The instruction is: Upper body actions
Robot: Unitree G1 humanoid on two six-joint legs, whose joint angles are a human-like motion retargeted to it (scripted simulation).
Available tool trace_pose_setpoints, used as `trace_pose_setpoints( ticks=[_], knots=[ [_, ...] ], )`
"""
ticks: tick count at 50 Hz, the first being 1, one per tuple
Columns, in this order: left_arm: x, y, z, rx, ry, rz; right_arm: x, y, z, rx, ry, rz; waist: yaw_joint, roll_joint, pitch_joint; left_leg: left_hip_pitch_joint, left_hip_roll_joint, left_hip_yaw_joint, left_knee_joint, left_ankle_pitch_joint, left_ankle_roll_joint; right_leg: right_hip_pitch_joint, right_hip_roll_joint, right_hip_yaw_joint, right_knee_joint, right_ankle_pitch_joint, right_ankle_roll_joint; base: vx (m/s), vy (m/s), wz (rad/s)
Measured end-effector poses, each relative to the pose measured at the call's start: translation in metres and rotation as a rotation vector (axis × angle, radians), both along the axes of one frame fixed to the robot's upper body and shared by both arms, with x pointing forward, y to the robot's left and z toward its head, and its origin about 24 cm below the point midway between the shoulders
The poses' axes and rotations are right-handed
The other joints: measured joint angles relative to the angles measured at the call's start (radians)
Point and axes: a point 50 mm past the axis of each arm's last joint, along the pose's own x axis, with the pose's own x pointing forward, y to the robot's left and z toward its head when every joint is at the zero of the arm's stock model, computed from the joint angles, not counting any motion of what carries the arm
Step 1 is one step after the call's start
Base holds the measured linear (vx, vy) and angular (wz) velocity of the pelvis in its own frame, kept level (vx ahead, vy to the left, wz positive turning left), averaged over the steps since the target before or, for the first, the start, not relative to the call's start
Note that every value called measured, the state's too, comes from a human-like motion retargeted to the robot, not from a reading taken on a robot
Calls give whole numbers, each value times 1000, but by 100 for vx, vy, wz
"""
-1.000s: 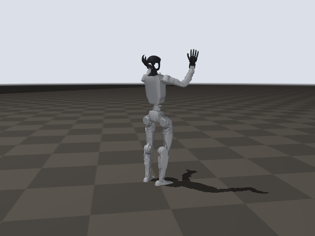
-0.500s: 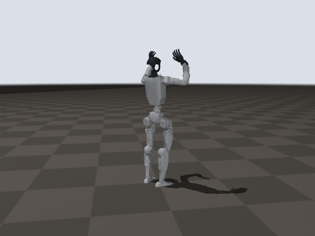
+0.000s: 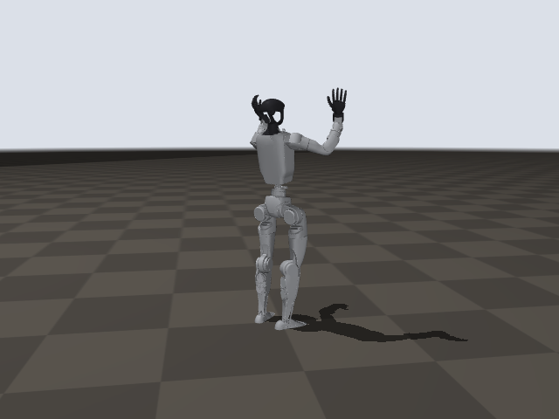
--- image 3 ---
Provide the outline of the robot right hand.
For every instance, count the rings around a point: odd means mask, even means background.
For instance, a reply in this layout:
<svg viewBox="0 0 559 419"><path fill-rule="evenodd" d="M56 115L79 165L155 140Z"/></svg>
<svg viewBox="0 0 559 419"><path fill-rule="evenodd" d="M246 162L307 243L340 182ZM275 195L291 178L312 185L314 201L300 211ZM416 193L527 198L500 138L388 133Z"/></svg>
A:
<svg viewBox="0 0 559 419"><path fill-rule="evenodd" d="M328 104L331 106L332 111L334 112L333 113L333 121L335 121L335 117L336 118L342 117L342 122L343 122L344 113L342 111L345 108L347 90L345 90L344 97L343 97L343 102L342 102L342 89L341 89L341 93L340 93L340 100L338 100L338 94L339 94L339 88L337 87L337 89L336 89L336 100L335 100L335 89L333 89L332 90L333 105L330 101L329 96L328 96Z"/></svg>

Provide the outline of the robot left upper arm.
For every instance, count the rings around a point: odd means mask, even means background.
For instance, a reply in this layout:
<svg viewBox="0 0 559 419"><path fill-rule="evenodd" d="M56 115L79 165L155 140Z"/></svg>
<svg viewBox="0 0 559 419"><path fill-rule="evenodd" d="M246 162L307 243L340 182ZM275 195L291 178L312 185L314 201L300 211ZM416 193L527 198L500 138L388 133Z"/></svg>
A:
<svg viewBox="0 0 559 419"><path fill-rule="evenodd" d="M257 139L258 134L260 134L260 133L255 132L255 134L254 134L254 136L252 137L252 140L251 140L251 142L250 142L250 143L254 146L255 149L257 149L257 146L256 146L256 139Z"/></svg>

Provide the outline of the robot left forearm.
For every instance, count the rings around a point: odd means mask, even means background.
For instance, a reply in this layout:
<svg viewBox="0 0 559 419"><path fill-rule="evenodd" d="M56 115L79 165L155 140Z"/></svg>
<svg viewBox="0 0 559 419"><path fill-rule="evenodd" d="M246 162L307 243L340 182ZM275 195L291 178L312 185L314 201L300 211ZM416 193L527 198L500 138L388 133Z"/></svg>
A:
<svg viewBox="0 0 559 419"><path fill-rule="evenodd" d="M269 118L269 120L270 120L270 118ZM270 122L271 122L271 120L270 120ZM264 129L264 132L265 132L265 130L267 130L267 126L268 126L268 123L265 123L264 120L262 119L261 122L260 122L259 128L258 128L258 133L262 133L263 129Z"/></svg>

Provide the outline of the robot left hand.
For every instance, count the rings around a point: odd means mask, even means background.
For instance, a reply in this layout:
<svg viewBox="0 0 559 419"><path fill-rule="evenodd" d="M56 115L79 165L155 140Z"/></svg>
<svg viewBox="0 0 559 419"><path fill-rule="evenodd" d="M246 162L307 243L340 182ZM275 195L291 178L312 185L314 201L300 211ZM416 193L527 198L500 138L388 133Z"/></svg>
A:
<svg viewBox="0 0 559 419"><path fill-rule="evenodd" d="M259 100L259 103L258 103L257 102L257 97L258 97L258 95L255 95L252 99L252 107L254 109L254 112L258 115L260 121L263 119L265 123L269 123L270 120L267 117L267 115L264 114L263 112L259 111L259 108L261 106L261 100Z"/></svg>

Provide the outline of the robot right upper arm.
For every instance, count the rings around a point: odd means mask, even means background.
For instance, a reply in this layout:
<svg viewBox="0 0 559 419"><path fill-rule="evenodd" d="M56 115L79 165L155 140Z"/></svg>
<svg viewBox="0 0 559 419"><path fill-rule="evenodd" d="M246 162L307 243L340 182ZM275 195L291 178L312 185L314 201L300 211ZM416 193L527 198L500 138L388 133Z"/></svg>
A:
<svg viewBox="0 0 559 419"><path fill-rule="evenodd" d="M325 142L320 145L317 141L311 140L299 133L286 134L284 143L293 150L304 149L319 155L331 155L334 151L327 152L323 147Z"/></svg>

